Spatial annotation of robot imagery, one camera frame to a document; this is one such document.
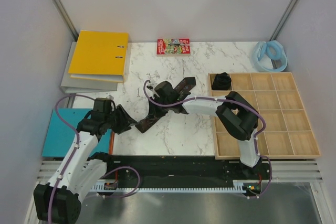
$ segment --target yellow binder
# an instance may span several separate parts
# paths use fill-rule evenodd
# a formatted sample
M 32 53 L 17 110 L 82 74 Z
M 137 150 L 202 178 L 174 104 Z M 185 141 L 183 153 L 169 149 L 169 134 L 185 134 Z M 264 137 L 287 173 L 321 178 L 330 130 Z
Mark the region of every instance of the yellow binder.
M 81 30 L 70 64 L 72 78 L 124 82 L 127 33 Z

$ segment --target wall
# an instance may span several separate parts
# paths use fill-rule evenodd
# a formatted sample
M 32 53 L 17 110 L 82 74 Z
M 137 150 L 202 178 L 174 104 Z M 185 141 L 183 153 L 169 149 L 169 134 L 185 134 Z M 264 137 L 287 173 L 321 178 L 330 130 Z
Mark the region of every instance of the wall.
M 127 31 L 133 42 L 267 40 L 290 0 L 61 0 L 79 31 Z
M 286 50 L 322 157 L 318 164 L 336 206 L 336 0 L 300 0 L 278 40 Z
M 0 222 L 23 223 L 72 42 L 51 0 L 0 0 Z

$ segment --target book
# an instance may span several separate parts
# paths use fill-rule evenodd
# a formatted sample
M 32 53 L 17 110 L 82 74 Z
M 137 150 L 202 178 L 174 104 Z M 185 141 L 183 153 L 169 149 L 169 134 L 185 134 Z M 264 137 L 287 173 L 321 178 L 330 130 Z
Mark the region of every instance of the book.
M 67 94 L 86 93 L 86 92 L 101 92 L 101 91 L 116 91 L 118 84 L 116 82 L 107 82 L 99 80 L 85 80 L 71 78 L 69 72 L 70 63 L 74 55 L 76 42 L 71 44 L 68 61 L 65 66 L 65 71 L 60 85 L 62 91 Z
M 58 109 L 59 114 L 65 121 L 77 128 L 77 124 L 84 118 L 90 109 Z M 57 117 L 55 110 L 51 115 L 51 120 L 47 132 L 45 145 L 43 147 L 42 157 L 65 157 L 72 145 L 75 133 L 66 126 Z M 111 130 L 108 130 L 100 139 L 96 148 L 90 155 L 95 152 L 109 153 L 111 139 Z
M 71 78 L 124 82 L 128 34 L 81 30 L 69 67 Z
M 190 40 L 189 39 L 158 39 L 156 53 L 159 56 L 169 55 L 190 55 Z

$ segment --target brown box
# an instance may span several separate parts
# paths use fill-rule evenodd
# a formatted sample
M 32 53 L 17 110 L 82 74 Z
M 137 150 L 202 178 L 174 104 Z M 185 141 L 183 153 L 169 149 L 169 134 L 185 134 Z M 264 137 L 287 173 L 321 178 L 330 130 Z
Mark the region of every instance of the brown box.
M 232 88 L 214 91 L 216 74 L 208 75 L 209 95 L 218 97 L 237 91 L 266 121 L 258 135 L 259 151 L 273 159 L 316 158 L 321 156 L 300 94 L 291 73 L 231 73 Z M 217 159 L 239 158 L 238 140 L 227 132 L 218 118 L 212 117 Z

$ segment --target wooden box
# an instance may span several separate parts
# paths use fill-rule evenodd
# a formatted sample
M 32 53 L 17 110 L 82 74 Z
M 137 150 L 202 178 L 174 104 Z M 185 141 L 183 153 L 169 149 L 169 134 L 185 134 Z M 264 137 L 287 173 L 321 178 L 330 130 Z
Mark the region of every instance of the wooden box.
M 231 73 L 232 87 L 227 91 L 212 90 L 215 76 L 208 75 L 209 95 L 218 97 L 236 91 L 265 119 L 266 129 L 258 135 L 261 154 L 273 159 L 321 155 L 291 73 Z M 218 118 L 211 120 L 216 158 L 239 158 L 238 140 L 227 133 Z

